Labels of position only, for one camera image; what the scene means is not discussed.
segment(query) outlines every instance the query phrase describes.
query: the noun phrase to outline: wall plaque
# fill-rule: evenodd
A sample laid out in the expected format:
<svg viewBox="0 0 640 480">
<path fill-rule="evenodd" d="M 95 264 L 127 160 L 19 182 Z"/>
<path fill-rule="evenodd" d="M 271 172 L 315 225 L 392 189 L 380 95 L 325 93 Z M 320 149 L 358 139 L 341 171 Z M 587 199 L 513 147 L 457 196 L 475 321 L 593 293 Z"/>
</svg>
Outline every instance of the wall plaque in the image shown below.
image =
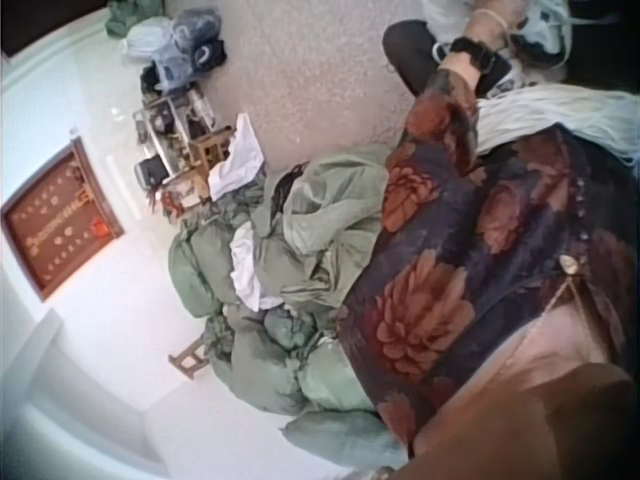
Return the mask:
<svg viewBox="0 0 640 480">
<path fill-rule="evenodd" d="M 25 275 L 43 299 L 123 233 L 80 138 L 6 202 L 2 225 Z"/>
</svg>

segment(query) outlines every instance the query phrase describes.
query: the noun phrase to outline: white sneaker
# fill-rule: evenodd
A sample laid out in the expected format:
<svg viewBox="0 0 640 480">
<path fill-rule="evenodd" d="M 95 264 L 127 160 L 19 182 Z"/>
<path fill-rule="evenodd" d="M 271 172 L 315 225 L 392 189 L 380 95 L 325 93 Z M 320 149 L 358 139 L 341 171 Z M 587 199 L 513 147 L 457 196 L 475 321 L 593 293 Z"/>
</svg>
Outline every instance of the white sneaker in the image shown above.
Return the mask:
<svg viewBox="0 0 640 480">
<path fill-rule="evenodd" d="M 510 35 L 515 53 L 542 68 L 563 65 L 571 53 L 571 14 L 568 0 L 533 0 L 524 25 Z"/>
</svg>

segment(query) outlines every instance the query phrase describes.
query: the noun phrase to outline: wristwatch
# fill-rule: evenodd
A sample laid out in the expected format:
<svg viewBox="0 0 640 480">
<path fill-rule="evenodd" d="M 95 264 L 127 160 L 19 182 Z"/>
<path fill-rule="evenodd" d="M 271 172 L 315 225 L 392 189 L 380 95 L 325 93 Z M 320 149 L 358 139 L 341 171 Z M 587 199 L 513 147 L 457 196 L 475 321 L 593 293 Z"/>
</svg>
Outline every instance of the wristwatch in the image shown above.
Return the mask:
<svg viewBox="0 0 640 480">
<path fill-rule="evenodd" d="M 458 37 L 451 44 L 451 52 L 468 53 L 471 65 L 483 75 L 489 73 L 496 61 L 497 53 L 492 51 L 484 42 L 474 42 L 467 37 Z"/>
</svg>

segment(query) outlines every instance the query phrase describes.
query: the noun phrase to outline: floral dress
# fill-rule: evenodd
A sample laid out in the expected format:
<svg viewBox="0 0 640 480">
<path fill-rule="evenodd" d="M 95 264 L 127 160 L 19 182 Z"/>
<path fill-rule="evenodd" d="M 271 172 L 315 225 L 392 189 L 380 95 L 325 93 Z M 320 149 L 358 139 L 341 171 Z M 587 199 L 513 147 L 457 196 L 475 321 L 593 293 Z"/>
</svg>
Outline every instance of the floral dress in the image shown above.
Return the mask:
<svg viewBox="0 0 640 480">
<path fill-rule="evenodd" d="M 562 125 L 478 158 L 476 119 L 464 79 L 440 70 L 387 160 L 383 229 L 338 315 L 359 381 L 408 448 L 503 341 L 571 291 L 636 372 L 637 183 Z"/>
</svg>

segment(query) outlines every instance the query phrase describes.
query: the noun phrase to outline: beige carpet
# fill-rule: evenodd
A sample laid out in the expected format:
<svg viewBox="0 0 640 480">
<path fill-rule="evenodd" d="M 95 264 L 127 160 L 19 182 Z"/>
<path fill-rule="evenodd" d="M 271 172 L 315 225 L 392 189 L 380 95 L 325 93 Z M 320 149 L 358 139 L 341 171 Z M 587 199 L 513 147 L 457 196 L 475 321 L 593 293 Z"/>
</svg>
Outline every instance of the beige carpet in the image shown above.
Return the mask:
<svg viewBox="0 0 640 480">
<path fill-rule="evenodd" d="M 397 140 L 412 99 L 381 40 L 420 0 L 168 0 L 171 14 L 207 5 L 229 59 L 203 88 L 225 122 L 249 113 L 271 165 Z"/>
</svg>

